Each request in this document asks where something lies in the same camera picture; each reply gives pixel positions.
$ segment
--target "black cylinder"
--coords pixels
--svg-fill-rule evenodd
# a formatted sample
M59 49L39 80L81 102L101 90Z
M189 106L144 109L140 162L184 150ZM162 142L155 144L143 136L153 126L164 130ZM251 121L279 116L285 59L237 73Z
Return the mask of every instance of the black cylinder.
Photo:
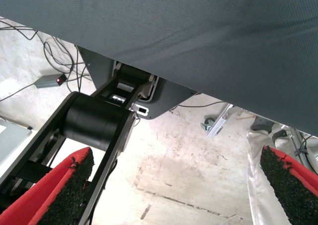
M81 94L65 119L65 137L106 151L124 110L102 100Z

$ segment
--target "stained floor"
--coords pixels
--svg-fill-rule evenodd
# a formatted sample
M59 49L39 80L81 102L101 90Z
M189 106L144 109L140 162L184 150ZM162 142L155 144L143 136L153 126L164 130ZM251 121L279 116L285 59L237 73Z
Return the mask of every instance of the stained floor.
M76 57L74 46L65 44ZM65 55L59 57L67 61ZM28 41L16 31L0 31L0 99L54 72L38 38ZM70 87L76 90L76 81ZM90 94L94 90L93 83L84 79L82 91ZM31 86L0 102L0 116L38 130L68 94L65 84L43 89ZM215 101L202 94L183 105ZM246 130L253 121L251 115L233 115L214 138L207 138L200 127L200 122L217 117L223 107L178 107L151 121L142 120L118 158L93 224L252 224L246 185ZM54 164L83 146L68 140ZM102 154L94 150L96 164Z

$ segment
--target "red pad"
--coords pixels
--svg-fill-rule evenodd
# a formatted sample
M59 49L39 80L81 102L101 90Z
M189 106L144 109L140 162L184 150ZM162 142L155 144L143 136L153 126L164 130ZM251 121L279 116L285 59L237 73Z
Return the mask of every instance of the red pad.
M298 178L308 190L318 197L318 176L284 152L274 148L270 149L279 157L279 160L285 162L285 169L289 169L293 176Z
M75 161L81 164L89 147L70 154L0 215L0 224L35 225L75 172Z

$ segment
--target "electrical cable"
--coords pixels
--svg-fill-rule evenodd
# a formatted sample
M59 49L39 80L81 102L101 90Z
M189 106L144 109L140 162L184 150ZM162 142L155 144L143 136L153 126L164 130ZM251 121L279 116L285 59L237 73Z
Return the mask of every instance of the electrical cable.
M3 21L3 20L0 20L0 22L3 23L3 24L8 25L8 26L10 26L10 27L12 27L12 28L15 29L15 30L17 30L17 31L18 31L21 35L23 35L27 40L32 40L32 39L35 37L35 35L37 34L37 32L38 32L37 30L34 30L34 29L33 29L34 34L31 36L31 38L29 38L29 37L27 37L18 27L13 26L13 25L11 25L11 24L9 24L9 23Z
M303 142L301 143L301 148L304 146L304 149L307 149L307 140L308 140L310 137L312 137L312 135L308 136L306 139L305 139L305 137L304 137L302 134L300 134L300 136L301 136L302 139L303 139ZM314 167L312 166L312 164L311 164L310 161L309 161L308 152L305 152L304 154L305 154L305 158L306 158L307 163L309 164L310 168L312 169L312 171L313 171L316 175L318 175L317 172L315 171Z
M76 76L77 76L77 83L78 83L78 89L80 92L80 80L79 80L79 50L76 47L76 45L74 45L74 47L76 48Z
M56 57L54 56L54 53L53 53L53 50L52 50L52 47L51 47L50 43L49 43L48 41L42 40L42 38L41 38L40 35L38 34L38 31L37 31L37 30L34 30L34 29L29 28L29 27L26 27L26 26L13 26L13 25L11 25L10 23L7 23L7 22L5 22L5 21L2 21L2 18L0 19L0 22L7 25L6 27L1 27L0 30L16 30L16 31L18 31L22 36L24 36L27 40L32 40L32 39L35 37L35 35L37 35L37 36L39 37L40 41L41 41L42 44L43 44L44 56L45 56L47 62L49 63L49 65L50 65L54 70L56 70L56 71L58 71L58 72L60 72L60 73L63 73L63 74L66 74L66 75L68 74L67 82L66 82L66 83L67 83L68 90L69 90L70 92L72 92L72 90L70 89L68 82L69 82L69 81L74 81L73 79L70 79L70 75L71 75L72 72L74 71L74 67L76 67L75 73L76 73L77 77L75 78L75 80L77 81L77 85L78 85L78 90L79 90L79 92L80 92L80 90L81 90L81 82L82 82L82 78L83 78L83 77L84 77L85 79L91 81L91 79L88 78L89 75L88 75L88 74L84 74L84 70L86 69L86 64L85 64L85 62L79 62L79 49L78 49L78 47L77 47L76 45L74 45L74 46L76 47L76 50L77 50L77 59L76 59L76 63L75 63L75 60L73 59L72 55L70 54L70 52L69 52L69 50L66 48L66 46L65 46L58 38L52 37L53 40L54 40L54 42L55 42L55 44L58 46L58 48L61 50L61 52L62 52L63 54L65 54L65 55L67 55L67 57L68 57L69 60L71 61L70 64L68 64L68 63L65 64L65 63L62 62L62 60L60 60L60 59L58 59L58 58L56 58ZM29 37L27 37L27 36L22 32L22 30L34 31L34 35L32 35L32 37L29 38ZM48 55L50 55L50 57L52 57L53 61L54 61L56 64L58 64L58 65L60 65L60 66L64 66L64 67L68 68L69 70L65 71L65 70L62 70L62 69L57 68L57 66L55 66L55 65L51 62L51 60L50 60L50 58L49 58ZM82 71L79 70L79 64L84 64L84 65L85 65Z
M140 123L141 118L138 116L138 114L136 113L136 120L138 120L138 122L134 125L134 127L138 126L138 124Z
M28 88L28 87L30 87L30 86L32 86L32 85L34 85L34 83L29 84L29 85L27 85L27 86L21 88L21 89L18 90L17 92L15 92L15 93L13 93L13 94L10 94L8 97L5 97L5 98L3 98L3 99L0 99L0 102L2 102L2 101L4 101L4 100L6 100L6 99L8 99L8 98L10 98L10 97L12 97L12 96L14 96L14 95L16 95L18 92L21 92L22 90L24 90L24 89L26 89L26 88Z
M212 106L212 105L214 105L214 104L222 103L222 102L224 102L224 101L218 101L218 102L214 102L214 103L210 103L210 104L202 105L202 106L186 106L186 105L180 105L180 104L178 104L178 105L176 105L175 107L171 108L171 109L169 110L169 112L171 112L171 113L172 113L172 111L173 111L174 109L176 109L177 107L200 108L200 107L208 107L208 106Z

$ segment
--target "black foam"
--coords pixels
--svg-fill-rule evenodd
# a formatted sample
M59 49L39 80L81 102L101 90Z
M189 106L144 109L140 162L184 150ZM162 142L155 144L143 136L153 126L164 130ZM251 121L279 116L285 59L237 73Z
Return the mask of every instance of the black foam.
M93 165L93 153L89 149L88 155L77 166L76 172L43 215L39 225L75 224L76 213L84 198L84 184L91 174Z
M284 168L284 161L263 148L261 168L292 225L318 224L318 198Z

